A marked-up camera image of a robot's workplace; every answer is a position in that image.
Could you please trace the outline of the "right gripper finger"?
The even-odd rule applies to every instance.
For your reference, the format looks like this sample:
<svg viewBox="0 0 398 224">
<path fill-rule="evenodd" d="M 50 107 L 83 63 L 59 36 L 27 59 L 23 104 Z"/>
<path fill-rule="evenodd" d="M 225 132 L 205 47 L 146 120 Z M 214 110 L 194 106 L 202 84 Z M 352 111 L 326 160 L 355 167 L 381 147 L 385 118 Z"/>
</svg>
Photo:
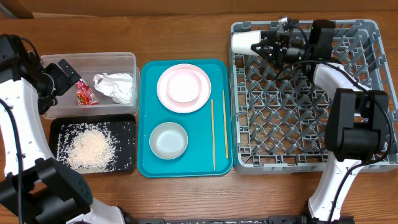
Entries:
<svg viewBox="0 0 398 224">
<path fill-rule="evenodd" d="M 272 64 L 279 63 L 279 52 L 280 45 L 278 43 L 274 44 L 252 44 L 251 50 L 261 56 L 266 62 Z"/>
<path fill-rule="evenodd" d="M 261 30 L 261 41 L 275 42 L 278 40 L 278 32 L 276 30 Z"/>
</svg>

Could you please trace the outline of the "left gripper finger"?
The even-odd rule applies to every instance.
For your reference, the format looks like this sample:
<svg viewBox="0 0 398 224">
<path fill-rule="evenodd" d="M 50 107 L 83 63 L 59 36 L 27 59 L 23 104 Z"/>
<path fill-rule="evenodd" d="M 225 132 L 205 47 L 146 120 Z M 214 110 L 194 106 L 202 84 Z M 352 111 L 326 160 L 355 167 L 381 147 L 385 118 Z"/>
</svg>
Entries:
<svg viewBox="0 0 398 224">
<path fill-rule="evenodd" d="M 61 67 L 61 69 L 65 72 L 65 74 L 68 77 L 68 87 L 72 87 L 75 83 L 80 81 L 81 76 L 79 73 L 65 60 L 61 59 L 58 62 L 58 65 Z"/>
<path fill-rule="evenodd" d="M 45 73 L 48 75 L 59 75 L 61 68 L 55 63 L 50 63 L 46 66 Z"/>
</svg>

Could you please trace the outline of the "red snack wrapper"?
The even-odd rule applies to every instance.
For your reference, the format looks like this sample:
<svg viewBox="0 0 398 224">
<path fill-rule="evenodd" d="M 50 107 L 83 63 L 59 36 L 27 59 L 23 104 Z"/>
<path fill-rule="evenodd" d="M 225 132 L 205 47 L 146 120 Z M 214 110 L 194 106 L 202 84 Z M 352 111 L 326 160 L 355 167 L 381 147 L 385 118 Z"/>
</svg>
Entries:
<svg viewBox="0 0 398 224">
<path fill-rule="evenodd" d="M 98 99 L 92 89 L 88 86 L 84 79 L 80 79 L 76 82 L 76 97 L 77 102 L 80 106 L 82 105 L 97 105 Z"/>
</svg>

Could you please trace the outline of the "white cup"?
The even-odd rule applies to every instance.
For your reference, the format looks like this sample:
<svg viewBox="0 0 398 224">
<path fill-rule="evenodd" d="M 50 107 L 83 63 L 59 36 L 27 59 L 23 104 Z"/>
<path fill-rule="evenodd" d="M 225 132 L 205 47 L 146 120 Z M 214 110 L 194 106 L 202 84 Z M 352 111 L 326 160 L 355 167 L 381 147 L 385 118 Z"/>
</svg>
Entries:
<svg viewBox="0 0 398 224">
<path fill-rule="evenodd" d="M 235 33 L 231 37 L 231 50 L 234 54 L 259 56 L 251 49 L 251 46 L 258 44 L 261 39 L 260 30 Z"/>
</svg>

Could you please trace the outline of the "white napkin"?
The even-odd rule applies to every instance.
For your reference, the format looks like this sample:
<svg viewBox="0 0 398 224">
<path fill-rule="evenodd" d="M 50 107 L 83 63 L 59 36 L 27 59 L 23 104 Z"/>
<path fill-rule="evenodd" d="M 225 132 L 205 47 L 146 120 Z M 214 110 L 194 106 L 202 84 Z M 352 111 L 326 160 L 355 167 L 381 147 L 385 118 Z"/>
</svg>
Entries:
<svg viewBox="0 0 398 224">
<path fill-rule="evenodd" d="M 96 91 L 111 97 L 119 104 L 132 101 L 134 79 L 129 73 L 96 74 L 93 77 Z"/>
</svg>

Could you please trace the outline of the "grey bowl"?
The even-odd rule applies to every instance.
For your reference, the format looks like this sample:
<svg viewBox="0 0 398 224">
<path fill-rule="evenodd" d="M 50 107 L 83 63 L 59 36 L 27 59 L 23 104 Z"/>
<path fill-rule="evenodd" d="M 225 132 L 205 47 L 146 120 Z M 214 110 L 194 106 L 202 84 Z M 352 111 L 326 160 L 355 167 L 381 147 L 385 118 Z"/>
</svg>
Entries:
<svg viewBox="0 0 398 224">
<path fill-rule="evenodd" d="M 150 134 L 149 146 L 159 158 L 172 160 L 181 156 L 188 145 L 186 130 L 174 122 L 159 124 Z"/>
</svg>

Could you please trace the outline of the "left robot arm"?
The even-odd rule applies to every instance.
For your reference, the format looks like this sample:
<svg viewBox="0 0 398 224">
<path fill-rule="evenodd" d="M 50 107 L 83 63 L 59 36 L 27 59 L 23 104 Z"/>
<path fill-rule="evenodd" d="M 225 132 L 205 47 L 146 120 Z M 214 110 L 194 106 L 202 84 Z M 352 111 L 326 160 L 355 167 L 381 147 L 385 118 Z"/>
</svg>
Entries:
<svg viewBox="0 0 398 224">
<path fill-rule="evenodd" d="M 1 204 L 20 223 L 133 223 L 92 194 L 84 177 L 57 161 L 40 120 L 80 75 L 66 61 L 43 66 L 29 40 L 1 36 L 1 134 L 6 154 Z"/>
</svg>

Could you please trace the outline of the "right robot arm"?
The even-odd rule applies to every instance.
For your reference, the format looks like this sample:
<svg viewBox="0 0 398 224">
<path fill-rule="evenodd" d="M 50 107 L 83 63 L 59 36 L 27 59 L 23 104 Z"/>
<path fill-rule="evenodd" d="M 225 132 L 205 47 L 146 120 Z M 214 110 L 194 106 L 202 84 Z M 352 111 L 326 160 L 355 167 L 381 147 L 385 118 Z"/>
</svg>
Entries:
<svg viewBox="0 0 398 224">
<path fill-rule="evenodd" d="M 299 223 L 354 223 L 353 218 L 343 218 L 340 212 L 351 185 L 360 170 L 373 163 L 373 156 L 394 142 L 387 93 L 360 84 L 332 57 L 335 28 L 333 21 L 314 20 L 304 44 L 293 45 L 290 36 L 300 26 L 286 17 L 279 21 L 273 38 L 263 30 L 233 37 L 235 44 L 244 47 L 244 54 L 260 56 L 280 71 L 289 66 L 301 68 L 332 100 L 325 128 L 329 152 L 326 169 Z"/>
</svg>

